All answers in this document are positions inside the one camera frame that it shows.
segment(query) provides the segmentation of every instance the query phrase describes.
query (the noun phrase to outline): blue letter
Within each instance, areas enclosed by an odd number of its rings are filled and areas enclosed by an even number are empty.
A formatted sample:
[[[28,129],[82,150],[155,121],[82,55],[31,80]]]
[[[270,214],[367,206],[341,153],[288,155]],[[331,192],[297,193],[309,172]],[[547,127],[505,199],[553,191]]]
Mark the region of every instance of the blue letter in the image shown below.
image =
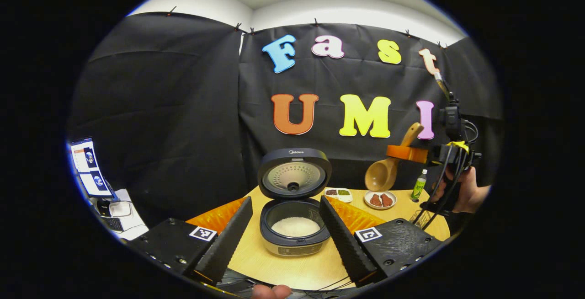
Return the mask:
[[[268,52],[268,55],[272,58],[276,74],[294,66],[294,60],[288,59],[286,55],[294,56],[294,48],[289,43],[293,43],[296,40],[294,36],[287,34],[262,48],[262,51]]]

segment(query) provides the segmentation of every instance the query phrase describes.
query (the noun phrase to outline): round table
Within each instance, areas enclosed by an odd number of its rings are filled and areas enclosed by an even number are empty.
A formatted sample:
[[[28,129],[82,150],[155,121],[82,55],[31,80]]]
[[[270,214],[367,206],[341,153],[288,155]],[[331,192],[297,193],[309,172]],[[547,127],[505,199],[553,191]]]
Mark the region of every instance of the round table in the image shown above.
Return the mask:
[[[313,199],[320,201],[320,197],[325,190],[319,195],[315,195]],[[420,202],[414,203],[409,199],[412,189],[392,190],[391,192],[397,198],[396,204],[386,210],[376,210],[364,202],[363,197],[367,190],[350,189],[350,191],[353,195],[351,205],[386,221],[396,218],[414,220],[414,216],[418,215],[420,211],[420,203],[426,201],[429,197],[428,193],[422,191],[419,197]],[[251,197],[253,215],[232,260],[230,260],[228,268],[249,278],[270,284],[285,284],[299,290],[329,290],[349,281],[349,279],[346,279],[344,282],[323,288],[347,277],[341,257],[331,238],[326,241],[321,251],[310,256],[280,257],[266,250],[264,239],[260,233],[260,215],[262,207],[271,199],[265,197],[259,187],[253,189],[246,196]],[[432,214],[426,211],[420,220],[424,223]],[[433,220],[425,231],[441,241],[451,236],[445,218],[440,215]],[[355,287],[355,285],[351,283],[341,288],[347,287]]]

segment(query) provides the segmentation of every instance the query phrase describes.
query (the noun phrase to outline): wooden scoop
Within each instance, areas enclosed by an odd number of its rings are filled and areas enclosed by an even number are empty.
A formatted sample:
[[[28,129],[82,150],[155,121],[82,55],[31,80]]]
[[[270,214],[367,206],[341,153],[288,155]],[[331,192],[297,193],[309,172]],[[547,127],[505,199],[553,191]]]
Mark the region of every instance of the wooden scoop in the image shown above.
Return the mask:
[[[414,123],[404,135],[400,145],[409,146],[423,129],[422,124]],[[384,192],[392,188],[394,181],[396,181],[398,163],[399,159],[394,157],[374,162],[366,171],[366,188],[372,192]]]

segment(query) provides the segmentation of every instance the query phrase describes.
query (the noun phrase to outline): letter m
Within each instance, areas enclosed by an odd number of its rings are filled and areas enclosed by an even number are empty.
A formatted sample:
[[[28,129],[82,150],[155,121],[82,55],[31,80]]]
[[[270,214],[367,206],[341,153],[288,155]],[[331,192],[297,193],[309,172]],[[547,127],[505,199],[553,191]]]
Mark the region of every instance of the letter m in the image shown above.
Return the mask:
[[[368,129],[372,126],[370,136],[376,138],[387,138],[390,136],[388,130],[388,107],[390,99],[386,97],[375,97],[366,110],[362,100],[357,95],[342,95],[341,101],[345,104],[345,118],[343,128],[339,130],[342,136],[353,137],[357,134],[354,123],[360,130],[360,134],[365,136]]]

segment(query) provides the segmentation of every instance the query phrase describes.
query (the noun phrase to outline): white plate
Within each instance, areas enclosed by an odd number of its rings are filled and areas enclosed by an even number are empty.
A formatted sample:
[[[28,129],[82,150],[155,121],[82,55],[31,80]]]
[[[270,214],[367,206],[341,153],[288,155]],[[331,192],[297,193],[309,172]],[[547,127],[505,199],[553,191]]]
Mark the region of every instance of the white plate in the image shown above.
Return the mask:
[[[373,205],[372,203],[370,203],[370,199],[372,199],[372,197],[374,195],[382,195],[383,193],[385,193],[387,197],[392,199],[392,205],[390,205],[389,207],[378,207],[377,205]],[[386,210],[386,209],[393,207],[396,204],[396,195],[394,195],[393,193],[391,193],[389,191],[385,191],[385,192],[368,191],[367,193],[364,194],[364,201],[366,201],[366,204],[368,205],[368,207],[371,207],[371,208],[376,209],[376,210]]]

